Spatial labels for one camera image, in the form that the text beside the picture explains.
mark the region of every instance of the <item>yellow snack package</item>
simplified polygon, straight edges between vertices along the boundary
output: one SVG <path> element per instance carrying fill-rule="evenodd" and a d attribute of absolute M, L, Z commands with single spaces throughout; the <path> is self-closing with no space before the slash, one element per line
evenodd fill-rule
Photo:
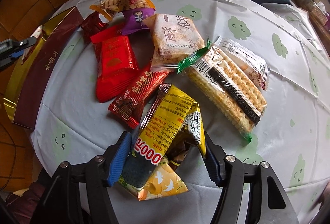
<path fill-rule="evenodd" d="M 118 183 L 136 196 L 138 200 L 166 197 L 188 191 L 185 183 L 169 166 L 166 156 L 160 160 L 158 166 L 142 188 L 136 188 L 127 184 L 122 176 L 120 176 Z"/>
<path fill-rule="evenodd" d="M 128 156 L 122 176 L 135 188 L 142 188 L 168 151 L 173 139 L 189 133 L 206 154 L 204 128 L 198 103 L 171 84 L 159 87 L 155 103 L 143 119 L 138 138 Z"/>

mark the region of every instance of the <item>red candy wrapper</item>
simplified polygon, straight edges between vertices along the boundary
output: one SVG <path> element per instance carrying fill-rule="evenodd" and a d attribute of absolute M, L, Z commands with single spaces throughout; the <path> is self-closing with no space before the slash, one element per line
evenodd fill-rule
<path fill-rule="evenodd" d="M 107 23 L 103 23 L 100 19 L 98 12 L 93 12 L 81 24 L 81 28 L 84 30 L 84 40 L 86 43 L 90 43 L 90 37 L 99 33 L 108 26 Z"/>
<path fill-rule="evenodd" d="M 140 70 L 127 36 L 102 41 L 96 97 L 103 103 L 126 89 Z"/>
<path fill-rule="evenodd" d="M 139 125 L 145 103 L 169 74 L 169 72 L 150 72 L 150 66 L 150 63 L 147 64 L 132 80 L 127 90 L 117 96 L 108 108 L 131 128 Z"/>
<path fill-rule="evenodd" d="M 125 23 L 111 26 L 90 37 L 90 40 L 94 44 L 95 56 L 96 56 L 96 59 L 98 62 L 100 61 L 102 41 L 108 40 L 108 39 L 116 37 L 116 36 L 120 36 L 121 30 L 124 27 L 124 25 L 125 25 Z"/>

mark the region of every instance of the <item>white tablecloth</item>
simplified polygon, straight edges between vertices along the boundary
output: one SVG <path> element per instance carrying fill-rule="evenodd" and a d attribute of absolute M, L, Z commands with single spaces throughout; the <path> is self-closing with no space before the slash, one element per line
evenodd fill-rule
<path fill-rule="evenodd" d="M 70 0 L 57 13 L 77 5 L 85 18 L 93 12 L 89 6 L 95 1 Z M 199 102 L 206 131 L 227 154 L 241 161 L 248 158 L 245 162 L 249 163 L 268 161 L 286 189 L 300 223 L 308 223 L 318 207 L 311 212 L 309 209 L 330 177 L 329 62 L 288 22 L 250 0 L 152 1 L 158 13 L 194 15 L 204 40 L 210 37 L 214 41 L 221 34 L 267 61 L 271 73 L 263 95 L 268 107 L 249 145 L 185 76 L 173 75 L 167 82 Z M 228 27 L 234 22 L 241 24 L 244 32 Z M 133 49 L 140 64 L 148 60 L 144 55 L 152 51 L 144 44 Z M 96 78 L 93 46 L 85 46 L 82 31 L 77 30 L 52 72 L 30 137 L 39 160 L 51 175 L 61 161 L 77 164 L 102 154 L 127 128 L 109 114 L 110 102 L 97 101 Z M 177 173 L 189 192 L 137 201 L 121 186 L 109 189 L 119 223 L 210 223 L 221 189 L 210 181 L 196 148 L 189 152 Z M 244 191 L 240 224 L 245 220 L 248 194 Z M 83 184 L 81 201 L 88 210 Z"/>

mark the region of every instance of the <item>peanut candy package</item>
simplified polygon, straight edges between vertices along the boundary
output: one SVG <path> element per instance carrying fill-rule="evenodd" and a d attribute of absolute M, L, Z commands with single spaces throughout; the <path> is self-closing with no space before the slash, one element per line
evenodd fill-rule
<path fill-rule="evenodd" d="M 118 183 L 136 196 L 138 200 L 166 197 L 188 191 L 185 183 L 169 166 L 166 156 L 163 156 L 159 165 L 142 188 L 136 188 L 127 184 L 122 176 L 120 176 Z"/>
<path fill-rule="evenodd" d="M 155 46 L 151 71 L 173 71 L 170 64 L 177 64 L 198 49 L 204 41 L 193 21 L 179 15 L 155 14 L 143 20 L 152 35 Z"/>
<path fill-rule="evenodd" d="M 190 133 L 205 156 L 204 128 L 198 103 L 174 85 L 162 84 L 123 167 L 124 181 L 142 188 L 182 130 Z"/>
<path fill-rule="evenodd" d="M 136 8 L 155 8 L 150 0 L 98 0 L 90 9 L 99 12 L 111 21 L 117 12 Z"/>

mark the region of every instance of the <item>pastry package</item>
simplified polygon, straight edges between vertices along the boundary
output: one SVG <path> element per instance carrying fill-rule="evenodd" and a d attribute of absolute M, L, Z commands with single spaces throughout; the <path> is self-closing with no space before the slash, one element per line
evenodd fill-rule
<path fill-rule="evenodd" d="M 131 84 L 112 101 L 108 109 L 128 126 L 136 128 L 146 102 L 167 75 L 168 72 L 150 72 L 150 63 L 147 64 Z"/>
<path fill-rule="evenodd" d="M 190 18 L 155 14 L 143 20 L 143 24 L 149 27 L 155 46 L 151 71 L 168 70 L 169 64 L 177 67 L 181 60 L 204 48 L 204 41 Z"/>
<path fill-rule="evenodd" d="M 142 20 L 153 16 L 155 10 L 153 8 L 137 8 L 128 11 L 123 11 L 126 23 L 123 27 L 122 34 L 129 35 L 142 29 L 149 29 L 142 24 Z"/>
<path fill-rule="evenodd" d="M 96 97 L 99 102 L 106 102 L 120 94 L 139 73 L 127 36 L 102 41 L 96 82 Z"/>
<path fill-rule="evenodd" d="M 124 25 L 125 25 L 125 23 L 120 23 L 120 24 L 108 27 L 107 29 L 105 29 L 101 32 L 98 32 L 97 34 L 93 34 L 90 37 L 90 40 L 92 41 L 92 43 L 94 45 L 95 56 L 96 56 L 97 62 L 99 62 L 100 58 L 101 58 L 102 41 L 120 36 L 121 30 L 124 27 Z"/>
<path fill-rule="evenodd" d="M 250 142 L 267 103 L 247 75 L 217 46 L 185 72 Z"/>
<path fill-rule="evenodd" d="M 138 200 L 166 197 L 188 191 L 185 183 L 170 167 L 166 156 L 163 156 L 142 188 L 127 184 L 122 176 L 120 176 L 118 183 L 136 196 Z"/>
<path fill-rule="evenodd" d="M 162 84 L 126 159 L 122 172 L 124 181 L 142 188 L 182 130 L 190 134 L 205 156 L 204 128 L 198 103 L 174 85 Z"/>
<path fill-rule="evenodd" d="M 232 59 L 258 87 L 267 90 L 270 68 L 266 61 L 238 42 L 220 36 L 216 45 Z"/>
<path fill-rule="evenodd" d="M 155 8 L 150 0 L 98 0 L 90 9 L 111 21 L 117 12 L 136 8 Z"/>

